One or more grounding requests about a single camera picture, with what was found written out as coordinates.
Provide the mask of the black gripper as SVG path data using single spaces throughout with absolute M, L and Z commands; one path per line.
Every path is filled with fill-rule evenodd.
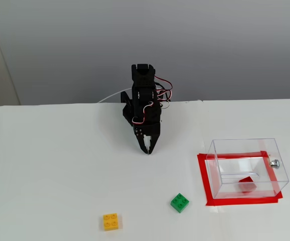
M 159 139 L 160 133 L 161 106 L 158 102 L 149 101 L 141 111 L 134 114 L 134 134 L 137 138 L 140 149 L 145 154 L 151 154 Z M 144 135 L 150 136 L 150 146 L 147 149 Z

